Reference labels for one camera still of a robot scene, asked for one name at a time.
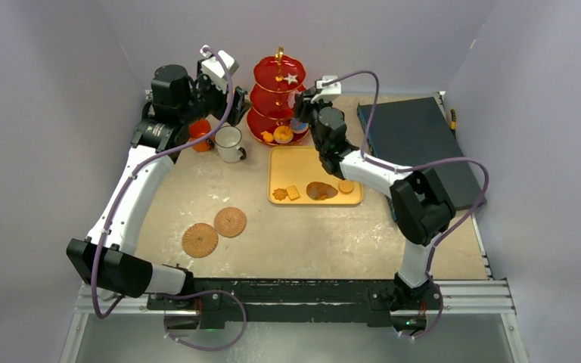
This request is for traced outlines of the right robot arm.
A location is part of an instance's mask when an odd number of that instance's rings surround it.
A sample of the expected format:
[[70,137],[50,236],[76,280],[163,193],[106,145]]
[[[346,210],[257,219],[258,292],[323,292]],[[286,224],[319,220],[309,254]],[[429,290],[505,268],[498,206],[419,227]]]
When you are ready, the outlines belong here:
[[431,285],[429,257],[455,217],[455,207],[436,171],[404,166],[362,155],[346,137],[343,111],[317,88],[294,97],[294,116],[309,127],[322,168],[341,180],[359,182],[389,197],[406,239],[402,264],[394,278],[393,300],[411,308]]

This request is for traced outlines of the round orange cookie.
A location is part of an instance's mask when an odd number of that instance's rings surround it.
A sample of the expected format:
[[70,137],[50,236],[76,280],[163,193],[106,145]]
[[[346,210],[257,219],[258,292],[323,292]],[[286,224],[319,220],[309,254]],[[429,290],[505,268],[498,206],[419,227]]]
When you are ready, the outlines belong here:
[[338,189],[343,194],[351,194],[355,189],[355,183],[350,180],[340,181],[338,184]]

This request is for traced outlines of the white star cookie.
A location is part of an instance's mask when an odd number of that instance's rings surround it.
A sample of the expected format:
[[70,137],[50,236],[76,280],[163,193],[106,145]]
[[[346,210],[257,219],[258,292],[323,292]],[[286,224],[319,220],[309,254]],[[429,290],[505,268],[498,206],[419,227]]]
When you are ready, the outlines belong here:
[[287,83],[288,86],[293,85],[294,83],[298,83],[298,79],[297,79],[298,75],[297,74],[287,74],[285,77],[283,77],[282,79]]

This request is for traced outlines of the orange fish shaped cookie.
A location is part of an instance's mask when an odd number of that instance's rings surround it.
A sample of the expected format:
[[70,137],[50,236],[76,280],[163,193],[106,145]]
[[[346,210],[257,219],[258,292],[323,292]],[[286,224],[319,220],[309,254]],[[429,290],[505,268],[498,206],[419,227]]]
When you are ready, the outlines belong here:
[[267,144],[271,144],[275,140],[274,135],[267,131],[261,132],[261,136],[264,142]]

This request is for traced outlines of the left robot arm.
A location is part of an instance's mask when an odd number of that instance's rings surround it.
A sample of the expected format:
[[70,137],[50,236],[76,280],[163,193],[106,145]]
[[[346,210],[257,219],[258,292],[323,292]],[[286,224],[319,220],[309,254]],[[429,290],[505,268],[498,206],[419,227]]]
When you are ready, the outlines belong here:
[[120,295],[166,294],[176,309],[193,304],[189,271],[139,259],[135,251],[155,194],[179,156],[164,151],[185,144],[192,123],[222,118],[228,108],[225,76],[219,64],[201,60],[195,76],[175,64],[155,71],[113,196],[85,240],[72,239],[67,246],[67,257],[85,283],[95,275],[98,287]]

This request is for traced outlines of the square cracker biscuit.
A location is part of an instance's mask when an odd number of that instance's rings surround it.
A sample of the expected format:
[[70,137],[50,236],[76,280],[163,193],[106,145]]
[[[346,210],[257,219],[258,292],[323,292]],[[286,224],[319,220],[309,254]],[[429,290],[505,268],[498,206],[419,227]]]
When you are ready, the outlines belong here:
[[298,200],[300,198],[300,192],[295,185],[291,185],[285,188],[285,190],[290,200]]

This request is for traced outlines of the red three-tier cake stand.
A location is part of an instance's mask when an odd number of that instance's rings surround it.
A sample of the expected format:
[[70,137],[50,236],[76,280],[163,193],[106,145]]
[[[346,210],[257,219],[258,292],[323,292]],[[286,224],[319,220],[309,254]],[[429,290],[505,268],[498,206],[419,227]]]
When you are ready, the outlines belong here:
[[[282,79],[287,74],[297,74],[298,83],[288,86]],[[247,114],[247,127],[251,135],[268,146],[287,146],[302,141],[307,132],[294,134],[289,144],[264,142],[261,132],[273,134],[276,127],[289,126],[294,118],[294,96],[306,90],[306,70],[303,63],[286,54],[279,47],[273,54],[262,58],[253,68],[254,86],[250,92],[252,106]]]

